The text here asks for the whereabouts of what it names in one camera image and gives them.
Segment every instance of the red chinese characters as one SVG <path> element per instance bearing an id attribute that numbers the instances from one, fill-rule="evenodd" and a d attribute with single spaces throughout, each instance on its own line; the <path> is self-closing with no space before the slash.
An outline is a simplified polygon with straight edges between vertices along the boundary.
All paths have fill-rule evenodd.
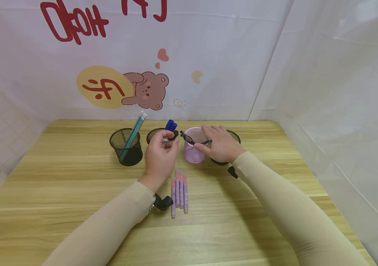
<path id="1" fill-rule="evenodd" d="M 147 12 L 146 7 L 148 3 L 145 0 L 133 0 L 136 4 L 141 6 L 142 8 L 142 17 L 146 18 Z M 128 0 L 121 0 L 121 8 L 122 14 L 128 14 Z M 153 17 L 158 20 L 159 22 L 164 22 L 167 18 L 167 0 L 161 0 L 161 15 L 158 16 L 157 14 L 153 15 Z"/>
<path id="2" fill-rule="evenodd" d="M 93 5 L 93 14 L 91 14 L 90 9 L 88 8 L 85 8 L 85 13 L 79 8 L 74 8 L 73 12 L 69 13 L 63 0 L 57 0 L 57 4 L 52 2 L 42 2 L 40 7 L 51 32 L 54 34 L 54 37 L 61 42 L 75 40 L 78 45 L 81 45 L 78 33 L 82 33 L 85 36 L 91 36 L 91 34 L 97 36 L 100 33 L 102 37 L 106 37 L 105 25 L 108 25 L 109 21 L 101 18 L 99 9 L 96 5 Z M 57 33 L 50 15 L 47 12 L 47 8 L 53 8 L 56 11 L 63 29 L 65 30 L 66 37 L 63 38 Z"/>
<path id="3" fill-rule="evenodd" d="M 99 84 L 99 82 L 94 80 L 94 79 L 89 79 L 88 82 L 90 82 L 91 84 Z M 114 85 L 119 90 L 119 93 L 121 93 L 122 97 L 125 97 L 125 94 L 122 91 L 121 87 L 115 81 L 113 81 L 111 79 L 107 79 L 107 78 L 102 78 L 100 80 L 100 85 L 102 86 L 101 88 L 91 88 L 91 87 L 88 87 L 87 85 L 82 85 L 82 87 L 86 90 L 91 91 L 91 92 L 103 92 L 105 94 L 106 98 L 108 100 L 110 100 L 111 97 L 110 97 L 109 92 L 111 90 L 113 90 L 113 88 L 106 87 L 106 83 L 110 83 L 110 84 Z M 101 98 L 103 98 L 103 95 L 101 95 L 100 93 L 96 95 L 97 100 L 100 100 Z"/>

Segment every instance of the hand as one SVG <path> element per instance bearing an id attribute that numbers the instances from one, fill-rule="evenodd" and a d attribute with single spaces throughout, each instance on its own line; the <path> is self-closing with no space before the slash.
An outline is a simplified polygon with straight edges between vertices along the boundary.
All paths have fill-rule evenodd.
<path id="1" fill-rule="evenodd" d="M 194 147 L 217 162 L 233 163 L 246 150 L 232 138 L 223 126 L 202 126 L 205 137 L 213 142 L 209 146 L 195 143 Z"/>
<path id="2" fill-rule="evenodd" d="M 174 132 L 157 132 L 146 149 L 146 171 L 139 182 L 156 193 L 173 172 L 178 152 L 178 139 L 162 142 L 164 137 L 174 137 Z"/>

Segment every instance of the teddy bear illustration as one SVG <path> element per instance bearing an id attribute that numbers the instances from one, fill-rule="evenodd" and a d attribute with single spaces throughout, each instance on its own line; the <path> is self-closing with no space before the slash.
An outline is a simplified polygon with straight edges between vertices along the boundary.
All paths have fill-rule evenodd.
<path id="1" fill-rule="evenodd" d="M 169 79 L 165 74 L 144 72 L 142 74 L 131 72 L 124 76 L 133 84 L 134 95 L 122 99 L 122 104 L 138 104 L 144 109 L 160 110 L 163 107 L 162 101 L 165 98 L 165 87 Z"/>

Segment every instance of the pen holder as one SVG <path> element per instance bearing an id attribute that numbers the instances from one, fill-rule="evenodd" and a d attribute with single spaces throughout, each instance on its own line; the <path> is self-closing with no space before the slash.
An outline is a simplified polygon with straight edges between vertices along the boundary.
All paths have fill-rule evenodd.
<path id="1" fill-rule="evenodd" d="M 202 143 L 207 140 L 200 127 L 192 127 L 185 132 L 195 143 Z M 205 154 L 195 149 L 195 147 L 184 141 L 184 159 L 190 163 L 200 163 L 205 159 Z"/>
<path id="2" fill-rule="evenodd" d="M 131 145 L 126 149 L 124 148 L 125 141 L 128 139 L 128 137 L 130 137 L 131 130 L 132 129 L 130 128 L 119 129 L 118 131 L 114 132 L 109 139 L 109 143 L 115 150 L 119 162 L 125 166 L 136 165 L 143 158 L 139 133 L 137 133 Z"/>
<path id="3" fill-rule="evenodd" d="M 232 138 L 234 138 L 237 142 L 239 142 L 239 144 L 241 143 L 241 138 L 235 133 L 235 132 L 233 132 L 233 131 L 231 131 L 231 130 L 227 130 L 227 132 L 229 132 L 229 134 L 232 136 Z M 213 159 L 211 159 L 214 163 L 216 163 L 216 164 L 219 164 L 219 165 L 226 165 L 226 164 L 228 164 L 228 163 L 221 163 L 221 162 L 217 162 L 217 161 L 215 161 L 215 160 L 213 160 Z"/>
<path id="4" fill-rule="evenodd" d="M 157 129 L 153 129 L 152 131 L 149 132 L 149 134 L 147 134 L 147 136 L 146 136 L 146 142 L 147 142 L 148 145 L 149 145 L 149 143 L 150 143 L 150 140 L 153 138 L 153 136 L 154 136 L 157 132 L 159 132 L 159 131 L 161 131 L 161 130 L 165 130 L 165 128 L 160 127 L 160 128 L 157 128 Z M 175 131 L 174 131 L 174 137 L 173 137 L 173 138 L 170 138 L 170 139 L 168 139 L 168 140 L 169 140 L 169 141 L 175 140 L 177 136 L 178 136 L 178 131 L 175 130 Z"/>

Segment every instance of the beige arm sleeve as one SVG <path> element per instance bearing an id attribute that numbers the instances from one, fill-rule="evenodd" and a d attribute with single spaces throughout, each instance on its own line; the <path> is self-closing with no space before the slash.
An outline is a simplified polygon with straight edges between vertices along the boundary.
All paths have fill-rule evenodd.
<path id="1" fill-rule="evenodd" d="M 135 182 L 65 238 L 43 265 L 105 266 L 154 201 L 154 193 Z"/>
<path id="2" fill-rule="evenodd" d="M 295 250 L 301 266 L 368 265 L 360 252 L 306 194 L 253 154 L 241 154 L 233 166 Z"/>

